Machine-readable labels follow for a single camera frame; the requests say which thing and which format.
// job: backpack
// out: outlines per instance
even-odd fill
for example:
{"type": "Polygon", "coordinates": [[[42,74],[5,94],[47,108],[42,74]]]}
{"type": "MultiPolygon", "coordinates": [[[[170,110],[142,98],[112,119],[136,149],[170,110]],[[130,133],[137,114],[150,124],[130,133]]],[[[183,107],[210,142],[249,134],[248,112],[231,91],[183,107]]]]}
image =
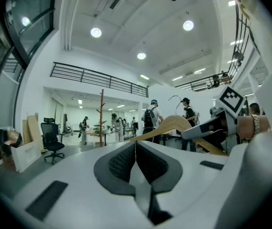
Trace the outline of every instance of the backpack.
{"type": "Polygon", "coordinates": [[[193,122],[194,122],[195,125],[198,125],[199,124],[199,118],[198,117],[200,116],[200,114],[198,112],[196,112],[191,106],[188,106],[187,109],[188,108],[191,108],[193,110],[193,112],[195,114],[195,116],[194,116],[195,119],[193,120],[193,122]]]}
{"type": "Polygon", "coordinates": [[[155,114],[153,112],[153,109],[156,107],[153,107],[152,109],[147,109],[144,113],[144,128],[153,128],[153,119],[155,118],[155,114]]]}

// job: floor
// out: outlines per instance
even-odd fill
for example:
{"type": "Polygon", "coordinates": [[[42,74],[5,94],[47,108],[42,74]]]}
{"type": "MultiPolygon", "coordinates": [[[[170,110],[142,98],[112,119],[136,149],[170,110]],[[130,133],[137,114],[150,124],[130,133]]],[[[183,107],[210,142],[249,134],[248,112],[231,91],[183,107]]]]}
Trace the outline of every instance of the floor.
{"type": "MultiPolygon", "coordinates": [[[[170,138],[166,141],[166,146],[181,149],[181,140],[175,141],[176,138],[170,138]]],[[[81,138],[77,135],[63,137],[63,143],[65,147],[60,151],[68,157],[73,154],[85,152],[98,148],[99,145],[79,145],[81,138]]],[[[36,160],[29,168],[23,173],[17,173],[12,168],[8,168],[4,165],[0,166],[0,192],[9,198],[13,198],[29,181],[35,178],[40,173],[44,172],[51,167],[51,158],[47,158],[47,162],[44,162],[44,156],[49,155],[49,152],[44,153],[38,160],[36,160]]],[[[55,162],[60,162],[60,158],[56,158],[55,162]]]]}

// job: wooden board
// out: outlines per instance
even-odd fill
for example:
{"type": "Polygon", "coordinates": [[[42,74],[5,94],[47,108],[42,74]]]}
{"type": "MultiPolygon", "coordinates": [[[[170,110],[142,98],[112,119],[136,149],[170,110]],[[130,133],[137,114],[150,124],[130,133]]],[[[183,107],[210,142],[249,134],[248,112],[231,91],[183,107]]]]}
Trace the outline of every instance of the wooden board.
{"type": "Polygon", "coordinates": [[[39,123],[37,122],[36,117],[34,115],[28,116],[28,127],[29,127],[31,139],[33,141],[37,141],[38,146],[40,147],[40,151],[44,152],[44,145],[42,143],[39,123]]]}
{"type": "Polygon", "coordinates": [[[28,144],[32,142],[27,120],[22,120],[22,134],[23,134],[22,139],[24,144],[28,144]]]}

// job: ceiling light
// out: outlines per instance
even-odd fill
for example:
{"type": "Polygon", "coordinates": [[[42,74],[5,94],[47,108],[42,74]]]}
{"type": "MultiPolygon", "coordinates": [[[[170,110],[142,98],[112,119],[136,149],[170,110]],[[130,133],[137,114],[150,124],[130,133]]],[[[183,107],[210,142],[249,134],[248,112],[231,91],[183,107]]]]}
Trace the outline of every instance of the ceiling light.
{"type": "Polygon", "coordinates": [[[234,6],[235,5],[235,0],[228,2],[228,4],[229,4],[229,6],[234,6]]]}
{"type": "Polygon", "coordinates": [[[149,80],[149,77],[146,77],[145,75],[140,75],[142,78],[144,78],[145,80],[149,80]]]}
{"type": "Polygon", "coordinates": [[[192,21],[186,21],[185,23],[183,23],[183,29],[185,31],[190,31],[192,30],[194,27],[194,23],[192,21]]]}
{"type": "Polygon", "coordinates": [[[197,71],[194,72],[194,74],[201,74],[201,71],[204,71],[204,70],[206,70],[206,68],[201,69],[201,70],[197,70],[197,71]]]}
{"type": "Polygon", "coordinates": [[[172,81],[176,81],[176,80],[181,79],[181,78],[182,78],[182,76],[179,76],[179,77],[173,79],[172,81]]]}
{"type": "Polygon", "coordinates": [[[239,41],[236,41],[236,42],[231,42],[230,45],[239,44],[239,43],[241,43],[241,42],[242,42],[242,39],[239,40],[239,41]]]}
{"type": "Polygon", "coordinates": [[[231,63],[231,62],[235,62],[235,61],[237,61],[237,59],[230,60],[227,63],[231,63]]]}
{"type": "Polygon", "coordinates": [[[99,28],[92,28],[90,33],[95,38],[98,38],[98,37],[102,36],[102,32],[101,32],[101,30],[99,28]]]}
{"type": "Polygon", "coordinates": [[[21,19],[21,23],[24,25],[24,26],[27,26],[30,24],[30,20],[27,18],[27,17],[23,17],[21,19]]]}
{"type": "Polygon", "coordinates": [[[143,52],[141,52],[141,53],[138,54],[137,57],[138,57],[138,59],[145,59],[146,58],[146,54],[143,53],[143,52]]]}

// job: air vent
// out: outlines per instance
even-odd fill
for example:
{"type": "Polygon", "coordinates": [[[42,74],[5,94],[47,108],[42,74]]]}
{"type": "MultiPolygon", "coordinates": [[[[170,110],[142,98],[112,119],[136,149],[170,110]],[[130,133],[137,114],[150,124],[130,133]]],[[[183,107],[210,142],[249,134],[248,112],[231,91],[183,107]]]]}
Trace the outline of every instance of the air vent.
{"type": "Polygon", "coordinates": [[[120,2],[120,0],[115,0],[115,1],[111,4],[110,8],[111,8],[111,9],[114,9],[114,8],[118,5],[119,2],[120,2]]]}

